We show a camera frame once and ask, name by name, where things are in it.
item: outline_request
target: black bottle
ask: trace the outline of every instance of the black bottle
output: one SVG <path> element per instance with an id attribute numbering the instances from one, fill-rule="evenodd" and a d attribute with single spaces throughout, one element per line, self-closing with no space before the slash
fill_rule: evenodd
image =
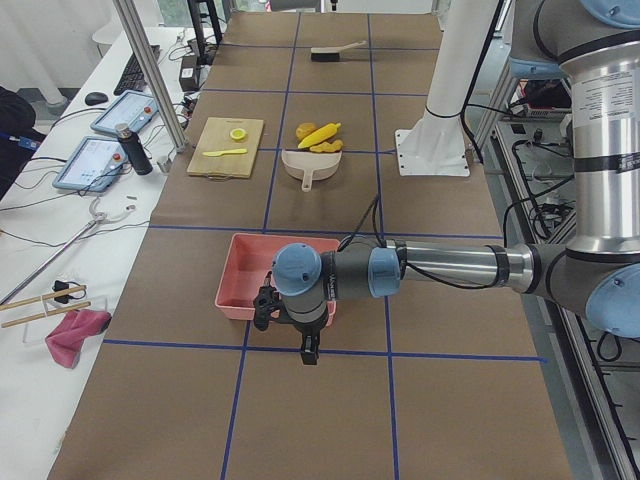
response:
<path id="1" fill-rule="evenodd" d="M 127 158 L 131 163 L 131 166 L 138 175 L 146 175 L 151 173 L 153 165 L 147 158 L 147 154 L 144 152 L 142 143 L 140 143 L 140 137 L 136 132 L 132 132 L 129 129 L 129 125 L 126 123 L 119 123 L 116 125 L 116 133 L 118 134 L 118 142 L 122 145 L 124 153 L 127 154 Z"/>

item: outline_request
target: white pillar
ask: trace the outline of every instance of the white pillar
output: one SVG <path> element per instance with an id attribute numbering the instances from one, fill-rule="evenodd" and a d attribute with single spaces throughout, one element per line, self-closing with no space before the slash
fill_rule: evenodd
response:
<path id="1" fill-rule="evenodd" d="M 453 0 L 427 106 L 437 115 L 462 110 L 499 0 Z M 460 119 L 425 109 L 412 130 L 396 131 L 400 175 L 469 175 Z"/>

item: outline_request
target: pink tray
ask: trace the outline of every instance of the pink tray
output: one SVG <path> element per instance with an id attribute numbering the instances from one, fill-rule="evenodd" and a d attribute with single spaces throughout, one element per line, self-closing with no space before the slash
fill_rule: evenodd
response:
<path id="1" fill-rule="evenodd" d="M 232 320 L 253 320 L 253 299 L 264 282 L 275 254 L 290 243 L 306 243 L 318 253 L 335 250 L 340 242 L 330 238 L 286 237 L 236 233 L 231 239 L 224 272 L 216 294 L 215 305 Z M 335 302 L 329 302 L 331 325 L 336 312 Z"/>

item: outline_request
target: yellow knife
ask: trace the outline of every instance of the yellow knife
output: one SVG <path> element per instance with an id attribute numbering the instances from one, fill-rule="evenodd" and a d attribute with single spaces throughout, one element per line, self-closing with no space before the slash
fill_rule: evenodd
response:
<path id="1" fill-rule="evenodd" d="M 239 155 L 247 153 L 246 148 L 234 148 L 231 150 L 216 150 L 214 152 L 202 152 L 205 157 L 221 157 L 222 155 Z"/>

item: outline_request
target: yellow toy food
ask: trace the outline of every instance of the yellow toy food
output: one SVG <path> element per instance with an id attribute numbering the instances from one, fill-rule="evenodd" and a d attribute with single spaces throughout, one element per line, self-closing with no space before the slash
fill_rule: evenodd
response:
<path id="1" fill-rule="evenodd" d="M 298 140 L 302 140 L 304 137 L 310 135 L 312 132 L 315 132 L 317 129 L 318 127 L 315 123 L 301 123 L 300 125 L 298 125 L 298 128 L 296 128 L 296 138 Z"/>
<path id="2" fill-rule="evenodd" d="M 334 140 L 332 143 L 322 142 L 318 145 L 309 147 L 309 150 L 314 153 L 336 153 L 342 150 L 344 144 L 342 140 Z"/>
<path id="3" fill-rule="evenodd" d="M 302 139 L 302 141 L 298 144 L 299 149 L 309 148 L 312 145 L 317 145 L 318 143 L 322 143 L 325 140 L 330 139 L 336 133 L 338 133 L 338 129 L 340 128 L 339 123 L 327 123 L 324 127 L 320 127 L 315 132 L 307 135 Z"/>

